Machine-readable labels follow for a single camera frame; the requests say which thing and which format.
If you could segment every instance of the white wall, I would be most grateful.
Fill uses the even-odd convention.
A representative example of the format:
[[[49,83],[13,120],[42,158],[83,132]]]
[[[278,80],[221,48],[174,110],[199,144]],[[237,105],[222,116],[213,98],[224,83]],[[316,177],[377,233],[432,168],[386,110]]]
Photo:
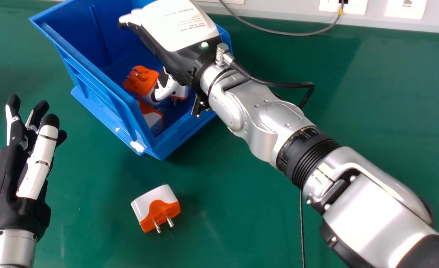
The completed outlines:
[[[336,13],[320,12],[320,0],[244,0],[243,5],[229,4],[240,16],[269,19],[300,20],[307,22],[334,21]],[[195,1],[207,13],[228,14],[220,3]],[[421,20],[385,17],[387,0],[368,0],[365,15],[345,14],[339,24],[388,29],[439,32],[439,0],[427,0]]]

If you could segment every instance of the blue bin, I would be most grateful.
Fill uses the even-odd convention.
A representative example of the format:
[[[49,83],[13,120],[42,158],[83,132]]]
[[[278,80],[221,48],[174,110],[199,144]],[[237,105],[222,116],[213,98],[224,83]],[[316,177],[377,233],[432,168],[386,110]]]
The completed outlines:
[[[177,105],[162,102],[165,129],[154,137],[135,98],[122,88],[131,68],[161,70],[161,62],[128,29],[117,28],[121,15],[152,0],[67,0],[31,22],[58,49],[75,84],[71,94],[139,156],[165,159],[211,120],[214,112],[191,115],[194,93]],[[228,32],[218,26],[223,42]]]

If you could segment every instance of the green tabletop surface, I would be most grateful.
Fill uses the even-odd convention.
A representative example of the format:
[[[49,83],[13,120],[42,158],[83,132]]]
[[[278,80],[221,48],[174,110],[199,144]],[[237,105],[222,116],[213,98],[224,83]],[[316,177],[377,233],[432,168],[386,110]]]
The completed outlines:
[[[46,99],[69,136],[48,178],[51,225],[35,267],[299,267],[298,189],[218,118],[165,161],[137,156],[70,95],[59,54],[28,21],[50,5],[0,1],[0,147],[11,93],[22,100],[24,119]],[[211,17],[229,31],[236,57],[252,73],[315,82],[307,117],[422,197],[439,231],[439,34],[336,26],[285,37]],[[250,20],[285,31],[323,27]],[[295,103],[304,95],[274,91]],[[145,234],[130,203],[163,184],[182,213],[172,229]],[[306,206],[304,218],[307,265],[345,267],[320,238],[321,217]]]

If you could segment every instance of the robotic hand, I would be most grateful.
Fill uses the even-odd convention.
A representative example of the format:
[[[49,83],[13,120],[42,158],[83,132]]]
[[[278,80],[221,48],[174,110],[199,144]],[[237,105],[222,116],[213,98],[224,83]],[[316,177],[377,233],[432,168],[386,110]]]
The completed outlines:
[[[46,114],[48,103],[36,105],[26,125],[16,95],[6,104],[7,141],[0,149],[0,268],[30,268],[36,243],[51,219],[46,204],[53,154],[67,134],[59,119]]]
[[[192,114],[213,109],[254,156],[302,190],[323,217],[321,236],[349,266],[439,267],[439,234],[417,195],[274,96],[228,53],[196,5],[157,0],[119,24],[140,36],[172,78],[194,90]]]

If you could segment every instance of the wall outlet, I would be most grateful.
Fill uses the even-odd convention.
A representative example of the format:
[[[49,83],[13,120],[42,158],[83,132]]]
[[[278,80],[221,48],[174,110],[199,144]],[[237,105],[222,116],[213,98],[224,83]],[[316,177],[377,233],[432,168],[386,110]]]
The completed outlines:
[[[388,0],[385,16],[421,20],[425,7],[426,0]]]
[[[344,0],[343,12],[345,14],[365,15],[368,0]],[[320,0],[319,11],[338,12],[340,9],[339,0]]]
[[[193,0],[194,2],[213,2],[213,3],[219,3],[218,0]],[[223,0],[226,4],[244,4],[244,0]]]

